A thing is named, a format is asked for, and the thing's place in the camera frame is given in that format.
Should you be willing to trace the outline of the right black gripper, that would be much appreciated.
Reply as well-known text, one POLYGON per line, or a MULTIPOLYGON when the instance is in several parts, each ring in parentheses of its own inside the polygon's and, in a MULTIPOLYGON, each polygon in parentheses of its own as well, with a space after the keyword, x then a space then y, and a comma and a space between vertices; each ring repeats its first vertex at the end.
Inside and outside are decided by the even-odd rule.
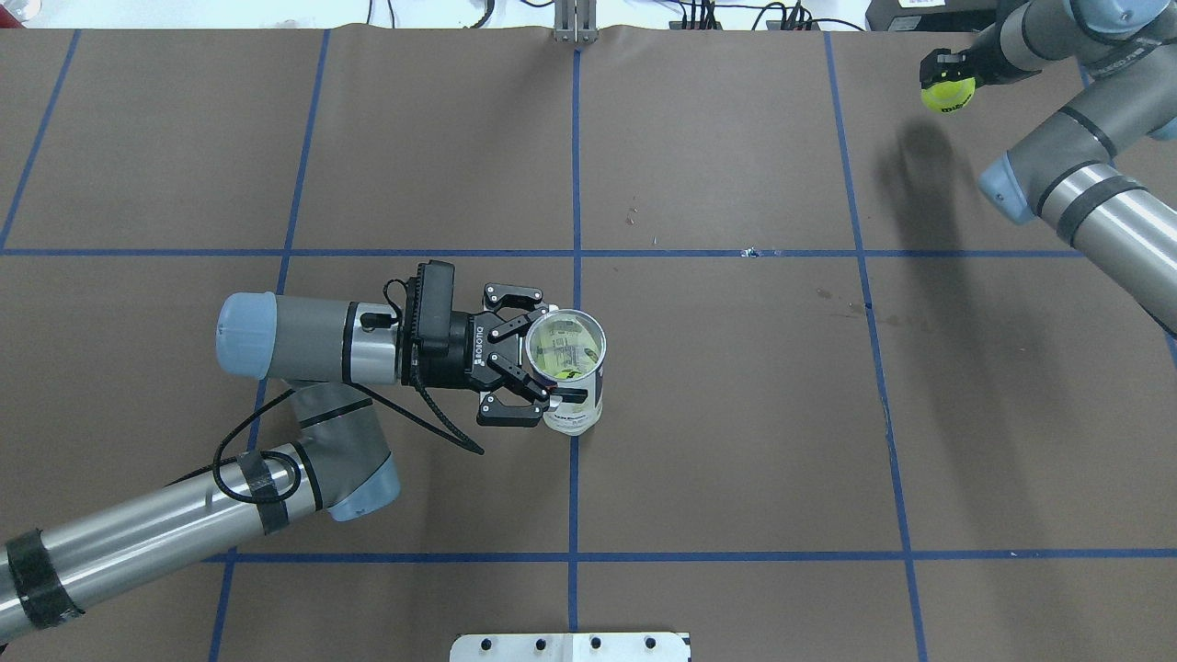
POLYGON ((960 51, 933 49, 920 59, 920 91, 950 82, 970 84, 975 87, 1000 86, 1000 46, 975 45, 960 51))

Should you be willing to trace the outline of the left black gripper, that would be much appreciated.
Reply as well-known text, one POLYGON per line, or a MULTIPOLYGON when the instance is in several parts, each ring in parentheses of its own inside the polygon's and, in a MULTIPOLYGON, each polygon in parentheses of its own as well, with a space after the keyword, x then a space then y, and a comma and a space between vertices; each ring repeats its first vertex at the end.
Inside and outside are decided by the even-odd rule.
POLYGON ((484 287, 487 313, 452 313, 441 335, 443 353, 417 347, 417 315, 407 315, 401 330, 401 384, 479 391, 476 423, 493 428, 536 428, 543 415, 563 405, 585 404, 588 390, 547 385, 524 370, 518 360, 497 351, 497 342, 525 336, 543 315, 551 312, 539 287, 488 282, 484 287), (503 318, 501 311, 521 311, 503 318))

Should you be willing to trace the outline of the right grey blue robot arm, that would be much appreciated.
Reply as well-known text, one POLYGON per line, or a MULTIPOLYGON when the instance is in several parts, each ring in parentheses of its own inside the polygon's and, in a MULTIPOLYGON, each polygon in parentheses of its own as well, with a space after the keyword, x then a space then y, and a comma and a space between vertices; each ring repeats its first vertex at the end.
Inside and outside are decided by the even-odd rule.
POLYGON ((967 49, 920 60, 926 108, 953 113, 985 86, 1038 75, 1073 58, 1090 81, 982 173, 1009 221, 1039 219, 1173 336, 1173 207, 1115 167, 1143 138, 1173 140, 1172 1, 1023 1, 967 49))

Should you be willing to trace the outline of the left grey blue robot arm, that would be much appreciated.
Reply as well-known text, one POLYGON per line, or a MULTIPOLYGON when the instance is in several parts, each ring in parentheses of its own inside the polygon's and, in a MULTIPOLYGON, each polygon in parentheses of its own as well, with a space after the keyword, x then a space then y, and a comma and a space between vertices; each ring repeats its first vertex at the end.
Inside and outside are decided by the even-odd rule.
POLYGON ((600 421, 600 323, 539 287, 488 282, 483 310, 453 307, 452 265, 395 280, 403 302, 239 292, 217 323, 222 371, 285 390, 219 441, 210 465, 155 494, 4 544, 4 644, 62 627, 118 595, 327 512, 337 522, 401 494, 377 408, 474 455, 483 446, 432 397, 476 393, 476 423, 546 424, 579 436, 600 421))

